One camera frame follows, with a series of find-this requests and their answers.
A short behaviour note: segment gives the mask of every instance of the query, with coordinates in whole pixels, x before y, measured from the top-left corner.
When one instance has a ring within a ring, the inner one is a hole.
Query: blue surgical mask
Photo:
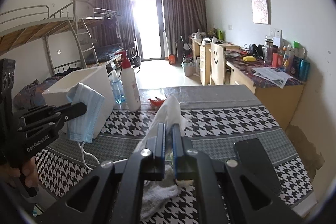
[[[68,121],[67,138],[75,142],[91,143],[97,117],[105,97],[87,85],[78,83],[67,93],[69,102],[86,104],[86,113]]]

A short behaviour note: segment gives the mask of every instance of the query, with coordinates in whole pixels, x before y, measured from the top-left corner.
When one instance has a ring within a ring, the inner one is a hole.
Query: glass door
[[[162,0],[132,0],[135,34],[142,60],[164,59]]]

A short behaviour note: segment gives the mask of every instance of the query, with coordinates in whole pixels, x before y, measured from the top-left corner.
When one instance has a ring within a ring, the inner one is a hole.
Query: wall socket
[[[270,33],[270,36],[275,37],[275,28],[271,27],[271,30],[269,33]]]
[[[282,30],[275,29],[275,37],[281,38],[282,37]]]

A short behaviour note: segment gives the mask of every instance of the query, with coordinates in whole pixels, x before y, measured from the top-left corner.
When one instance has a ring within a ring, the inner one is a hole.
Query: curtain
[[[98,40],[100,47],[118,44],[127,49],[128,45],[135,40],[134,17],[131,0],[95,0],[97,8],[118,11],[121,39],[116,38],[115,28],[108,28],[104,24],[95,27],[94,38]]]
[[[169,54],[176,54],[179,36],[188,36],[198,29],[206,32],[204,0],[163,0]]]

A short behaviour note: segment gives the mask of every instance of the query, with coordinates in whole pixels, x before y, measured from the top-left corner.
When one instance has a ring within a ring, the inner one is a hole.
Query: water stain on wall
[[[316,152],[315,145],[307,140],[298,126],[288,125],[286,134],[299,154],[310,180],[313,180],[316,170],[323,166],[325,159],[321,153]]]

